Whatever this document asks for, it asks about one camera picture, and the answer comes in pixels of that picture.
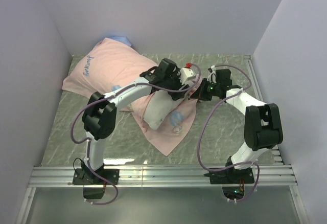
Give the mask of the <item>white pillow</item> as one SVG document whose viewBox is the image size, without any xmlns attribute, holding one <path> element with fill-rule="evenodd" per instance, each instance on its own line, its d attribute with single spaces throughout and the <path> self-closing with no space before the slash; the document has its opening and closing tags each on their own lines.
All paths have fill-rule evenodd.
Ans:
<svg viewBox="0 0 327 224">
<path fill-rule="evenodd" d="M 156 91 L 145 109 L 143 120 L 152 130 L 157 130 L 166 116 L 184 99 L 174 101 L 166 91 Z"/>
</svg>

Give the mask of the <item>pink cartoon pillowcase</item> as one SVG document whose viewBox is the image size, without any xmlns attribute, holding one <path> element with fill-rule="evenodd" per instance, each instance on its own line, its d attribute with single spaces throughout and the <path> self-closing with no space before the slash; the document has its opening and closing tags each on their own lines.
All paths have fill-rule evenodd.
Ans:
<svg viewBox="0 0 327 224">
<path fill-rule="evenodd" d="M 115 91 L 130 84 L 140 73 L 156 66 L 151 59 L 140 55 L 132 47 L 104 38 L 80 60 L 64 79 L 62 89 L 90 98 Z M 185 99 L 172 110 L 157 130 L 143 120 L 145 101 L 132 102 L 123 111 L 131 112 L 146 139 L 163 155 L 168 156 L 191 129 L 196 115 L 196 99 Z"/>
</svg>

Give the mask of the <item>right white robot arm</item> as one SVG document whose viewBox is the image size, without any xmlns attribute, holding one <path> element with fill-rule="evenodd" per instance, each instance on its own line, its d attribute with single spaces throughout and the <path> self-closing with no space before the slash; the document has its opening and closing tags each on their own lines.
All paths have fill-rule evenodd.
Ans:
<svg viewBox="0 0 327 224">
<path fill-rule="evenodd" d="M 212 112 L 227 103 L 244 115 L 244 143 L 230 157 L 229 163 L 220 169 L 225 171 L 229 182 L 236 183 L 243 177 L 243 170 L 254 165 L 261 154 L 283 141 L 283 129 L 278 106 L 249 95 L 247 90 L 252 86 L 251 82 L 246 87 L 234 85 L 231 67 L 211 66 L 208 69 L 209 76 L 202 80 L 191 97 L 199 101 L 210 101 L 213 97 L 218 97 L 220 101 Z"/>
</svg>

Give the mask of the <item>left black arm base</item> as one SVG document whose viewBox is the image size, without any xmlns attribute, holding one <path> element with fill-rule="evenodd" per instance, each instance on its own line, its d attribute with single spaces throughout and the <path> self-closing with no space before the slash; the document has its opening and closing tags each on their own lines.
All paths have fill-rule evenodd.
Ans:
<svg viewBox="0 0 327 224">
<path fill-rule="evenodd" d="M 83 197 L 89 203 L 92 200 L 100 200 L 103 198 L 106 187 L 113 186 L 116 194 L 114 201 L 118 196 L 117 184 L 119 181 L 119 169 L 105 169 L 104 165 L 95 170 L 95 174 L 87 167 L 81 158 L 73 161 L 73 186 L 83 186 Z"/>
</svg>

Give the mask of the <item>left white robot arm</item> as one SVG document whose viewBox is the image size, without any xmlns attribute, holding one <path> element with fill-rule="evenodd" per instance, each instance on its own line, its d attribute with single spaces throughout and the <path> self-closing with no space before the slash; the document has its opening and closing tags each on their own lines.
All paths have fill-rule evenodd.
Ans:
<svg viewBox="0 0 327 224">
<path fill-rule="evenodd" d="M 157 128 L 167 114 L 183 101 L 196 77 L 189 67 L 179 68 L 175 62 L 164 58 L 159 66 L 142 72 L 130 84 L 101 95 L 92 94 L 88 107 L 82 116 L 87 137 L 84 164 L 87 168 L 85 178 L 91 184 L 98 184 L 103 178 L 105 147 L 104 140 L 115 129 L 116 114 L 132 102 L 144 105 L 144 120 Z"/>
</svg>

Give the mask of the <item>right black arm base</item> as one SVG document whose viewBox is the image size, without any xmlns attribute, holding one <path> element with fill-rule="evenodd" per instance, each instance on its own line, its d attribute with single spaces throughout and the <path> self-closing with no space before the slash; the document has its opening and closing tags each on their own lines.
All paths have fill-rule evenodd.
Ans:
<svg viewBox="0 0 327 224">
<path fill-rule="evenodd" d="M 209 171 L 204 176 L 209 178 L 211 185 L 235 185 L 234 187 L 222 187 L 223 195 L 227 201 L 233 201 L 234 203 L 245 200 L 246 197 L 253 193 L 259 181 L 258 175 L 254 179 L 254 173 L 251 168 L 242 170 L 229 168 L 218 172 Z M 248 195 L 245 193 L 246 184 L 253 184 Z"/>
</svg>

